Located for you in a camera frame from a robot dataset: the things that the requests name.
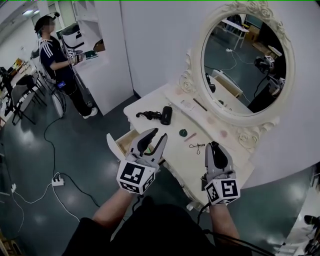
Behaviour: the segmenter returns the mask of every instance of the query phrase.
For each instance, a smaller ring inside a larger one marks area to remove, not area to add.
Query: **ornate white frame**
[[[253,15],[265,22],[277,35],[282,45],[286,60],[286,77],[282,92],[277,100],[267,109],[244,116],[237,114],[214,101],[205,85],[204,54],[211,31],[218,23],[235,14]],[[238,141],[252,152],[262,134],[279,122],[278,115],[293,88],[295,80],[295,55],[292,44],[288,39],[281,21],[274,18],[267,1],[232,2],[213,11],[202,25],[200,38],[191,53],[187,53],[188,67],[179,79],[179,85],[186,93],[199,95],[205,106],[222,121],[230,125]]]

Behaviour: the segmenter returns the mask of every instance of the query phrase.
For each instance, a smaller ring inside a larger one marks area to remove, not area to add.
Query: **forearm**
[[[225,204],[216,204],[209,207],[212,221],[212,231],[222,235],[227,235],[239,239],[239,234],[230,212]]]
[[[59,70],[59,69],[63,69],[67,66],[71,65],[71,62],[69,60],[66,60],[66,61],[62,61],[62,62],[53,62],[51,65],[50,65],[50,68],[55,71],[55,70]]]
[[[108,229],[116,230],[133,198],[133,193],[120,188],[96,211],[92,219]]]

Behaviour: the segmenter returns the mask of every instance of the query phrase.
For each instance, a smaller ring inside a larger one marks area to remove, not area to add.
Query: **vanity table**
[[[254,15],[268,24],[283,45],[286,57],[286,77],[282,91],[268,108],[256,113],[252,113],[236,96],[210,77],[211,83],[216,85],[216,91],[212,93],[205,75],[205,47],[211,32],[222,20],[242,13]],[[208,203],[208,195],[202,191],[201,182],[206,172],[205,147],[200,147],[200,154],[197,154],[197,147],[190,148],[189,145],[207,145],[215,141],[224,147],[232,158],[237,186],[242,188],[254,170],[250,162],[251,154],[261,137],[279,121],[279,111],[293,86],[295,60],[282,23],[273,17],[268,3],[249,1],[228,3],[211,13],[201,28],[196,45],[186,54],[186,63],[187,68],[176,83],[165,84],[124,108],[124,114],[130,122],[127,134],[116,141],[112,134],[106,137],[111,151],[119,160],[124,160],[132,140],[142,132],[158,128],[150,144],[151,150],[166,133],[168,139],[162,154],[164,165],[192,200],[187,208],[199,210]],[[144,116],[136,117],[138,112],[161,112],[164,106],[172,107],[170,125],[162,125],[159,120],[148,120]],[[182,129],[186,129],[186,137],[179,135]],[[196,136],[185,141],[194,133]]]

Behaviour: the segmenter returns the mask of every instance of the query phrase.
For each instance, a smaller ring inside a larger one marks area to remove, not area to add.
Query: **ceiling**
[[[4,4],[6,4],[6,2],[1,2],[0,8]],[[35,11],[37,9],[38,7],[36,2],[28,1],[11,13],[11,15],[0,24],[0,45],[21,23],[32,17],[32,15],[25,16],[22,15],[22,13],[26,10]]]

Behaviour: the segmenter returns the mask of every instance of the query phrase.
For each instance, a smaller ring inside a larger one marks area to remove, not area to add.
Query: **drawer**
[[[106,141],[112,153],[114,153],[114,155],[121,161],[126,159],[126,154],[129,150],[131,142],[139,135],[140,134],[135,129],[132,129],[122,137],[114,140],[111,134],[108,133],[106,135]],[[146,149],[146,152],[152,152],[153,149],[154,148],[149,145],[149,147]]]

